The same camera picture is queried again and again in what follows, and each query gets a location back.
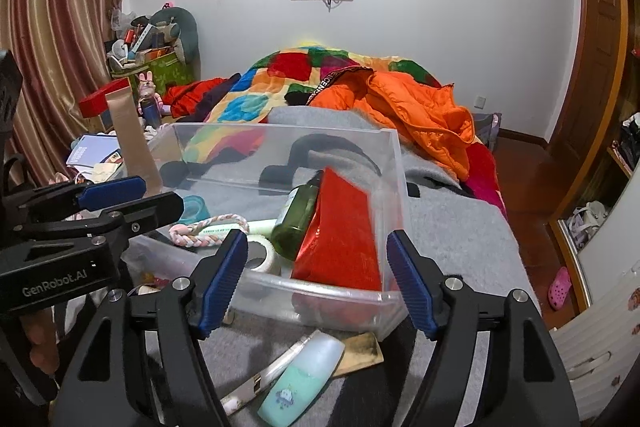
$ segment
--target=orange jacket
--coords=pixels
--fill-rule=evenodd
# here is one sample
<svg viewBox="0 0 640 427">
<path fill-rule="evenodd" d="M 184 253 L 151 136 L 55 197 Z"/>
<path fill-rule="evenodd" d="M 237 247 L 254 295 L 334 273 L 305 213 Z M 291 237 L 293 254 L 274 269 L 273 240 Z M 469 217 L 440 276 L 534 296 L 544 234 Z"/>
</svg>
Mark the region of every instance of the orange jacket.
<svg viewBox="0 0 640 427">
<path fill-rule="evenodd" d="M 474 120 L 453 101 L 453 85 L 431 87 L 407 73 L 348 68 L 318 92 L 312 107 L 355 109 L 382 127 L 391 127 L 449 168 L 461 181 L 469 176 L 466 148 Z"/>
</svg>

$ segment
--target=red can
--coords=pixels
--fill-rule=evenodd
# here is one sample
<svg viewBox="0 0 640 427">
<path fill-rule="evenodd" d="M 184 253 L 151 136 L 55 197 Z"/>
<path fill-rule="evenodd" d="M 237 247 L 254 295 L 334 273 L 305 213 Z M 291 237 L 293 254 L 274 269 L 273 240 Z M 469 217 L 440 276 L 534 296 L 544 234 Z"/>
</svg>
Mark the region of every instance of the red can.
<svg viewBox="0 0 640 427">
<path fill-rule="evenodd" d="M 131 44 L 133 42 L 133 36 L 135 32 L 133 30 L 127 30 L 127 34 L 124 36 L 125 44 Z"/>
</svg>

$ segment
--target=red packet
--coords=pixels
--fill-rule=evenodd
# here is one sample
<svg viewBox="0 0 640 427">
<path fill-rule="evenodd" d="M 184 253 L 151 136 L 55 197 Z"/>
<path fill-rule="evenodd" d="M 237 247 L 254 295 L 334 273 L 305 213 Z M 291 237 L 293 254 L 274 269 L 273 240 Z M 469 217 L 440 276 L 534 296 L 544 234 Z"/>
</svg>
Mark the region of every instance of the red packet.
<svg viewBox="0 0 640 427">
<path fill-rule="evenodd" d="M 369 198 L 329 167 L 324 169 L 316 213 L 291 277 L 360 290 L 382 289 Z"/>
</svg>

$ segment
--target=pink shoe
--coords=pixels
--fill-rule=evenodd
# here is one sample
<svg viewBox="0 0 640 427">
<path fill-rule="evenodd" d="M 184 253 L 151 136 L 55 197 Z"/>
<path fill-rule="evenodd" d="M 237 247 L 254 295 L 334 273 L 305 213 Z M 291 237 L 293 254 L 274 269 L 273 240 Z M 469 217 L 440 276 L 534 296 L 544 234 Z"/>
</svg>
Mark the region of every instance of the pink shoe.
<svg viewBox="0 0 640 427">
<path fill-rule="evenodd" d="M 561 269 L 558 270 L 551 286 L 549 286 L 549 292 L 546 295 L 553 309 L 558 311 L 564 306 L 564 300 L 570 289 L 571 277 L 569 277 L 569 270 L 566 269 L 566 266 L 562 266 Z"/>
</svg>

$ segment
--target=wall outlet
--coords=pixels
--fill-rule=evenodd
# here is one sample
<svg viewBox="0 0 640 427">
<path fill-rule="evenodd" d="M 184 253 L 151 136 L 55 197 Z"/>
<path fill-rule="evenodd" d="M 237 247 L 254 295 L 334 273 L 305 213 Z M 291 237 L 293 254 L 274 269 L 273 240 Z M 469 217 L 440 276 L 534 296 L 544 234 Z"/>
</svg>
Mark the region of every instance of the wall outlet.
<svg viewBox="0 0 640 427">
<path fill-rule="evenodd" d="M 486 102 L 486 98 L 484 96 L 476 96 L 476 103 L 474 104 L 474 107 L 484 109 L 484 102 Z"/>
</svg>

